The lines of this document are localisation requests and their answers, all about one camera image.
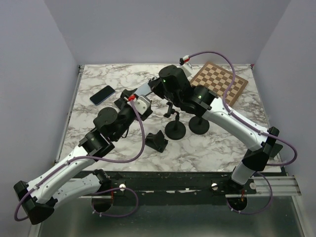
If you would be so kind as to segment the dark blue phone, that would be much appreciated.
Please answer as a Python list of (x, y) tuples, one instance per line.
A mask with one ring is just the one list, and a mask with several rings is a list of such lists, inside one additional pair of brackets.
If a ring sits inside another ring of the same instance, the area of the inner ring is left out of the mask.
[(102, 88), (100, 91), (92, 95), (89, 99), (94, 105), (98, 106), (114, 93), (115, 93), (115, 90), (111, 86), (107, 85), (104, 88)]

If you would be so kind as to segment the black round-base phone stand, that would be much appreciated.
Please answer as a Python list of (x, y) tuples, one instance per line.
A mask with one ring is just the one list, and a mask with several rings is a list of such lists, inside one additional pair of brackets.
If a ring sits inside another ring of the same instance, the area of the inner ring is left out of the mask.
[(180, 113), (173, 108), (173, 104), (169, 101), (166, 104), (168, 106), (168, 110), (163, 116), (165, 118), (169, 118), (171, 115), (175, 114), (175, 120), (167, 123), (164, 130), (165, 134), (171, 140), (180, 140), (186, 134), (186, 127), (182, 122), (180, 122)]

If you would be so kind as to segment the black ball-joint phone stand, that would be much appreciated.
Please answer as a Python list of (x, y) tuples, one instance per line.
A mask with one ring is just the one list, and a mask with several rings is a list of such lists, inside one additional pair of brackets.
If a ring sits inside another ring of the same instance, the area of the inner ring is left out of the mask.
[(203, 135), (209, 130), (209, 122), (203, 118), (194, 116), (189, 121), (189, 129), (197, 135)]

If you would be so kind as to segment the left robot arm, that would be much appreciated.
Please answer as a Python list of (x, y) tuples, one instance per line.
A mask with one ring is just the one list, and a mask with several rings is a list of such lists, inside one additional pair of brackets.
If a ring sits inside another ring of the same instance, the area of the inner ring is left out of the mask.
[(151, 93), (149, 88), (124, 90), (119, 99), (119, 109), (101, 109), (93, 121), (94, 128), (66, 157), (39, 177), (29, 182), (17, 182), (13, 187), (19, 199), (14, 212), (15, 221), (29, 220), (32, 225), (37, 225), (47, 220), (63, 204), (81, 196), (112, 195), (117, 190), (127, 190), (127, 187), (113, 186), (110, 177), (101, 169), (79, 180), (71, 179), (98, 161), (129, 163), (140, 157), (145, 144), (141, 145), (135, 157), (127, 160), (108, 159), (105, 156), (114, 149), (114, 142), (129, 130), (135, 120), (139, 122), (142, 139), (145, 139), (143, 121), (153, 112), (152, 102), (148, 99)]

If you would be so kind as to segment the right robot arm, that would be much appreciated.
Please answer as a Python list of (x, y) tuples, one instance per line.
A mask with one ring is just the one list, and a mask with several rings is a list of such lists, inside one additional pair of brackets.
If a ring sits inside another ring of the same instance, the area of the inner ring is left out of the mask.
[(270, 157), (282, 146), (276, 143), (279, 130), (256, 125), (244, 116), (225, 108), (222, 99), (203, 85), (191, 86), (188, 76), (192, 68), (169, 65), (159, 71), (157, 79), (148, 83), (151, 91), (170, 101), (180, 110), (213, 122), (239, 139), (247, 152), (227, 181), (228, 190), (234, 194), (245, 188), (245, 183), (256, 172), (264, 170)]

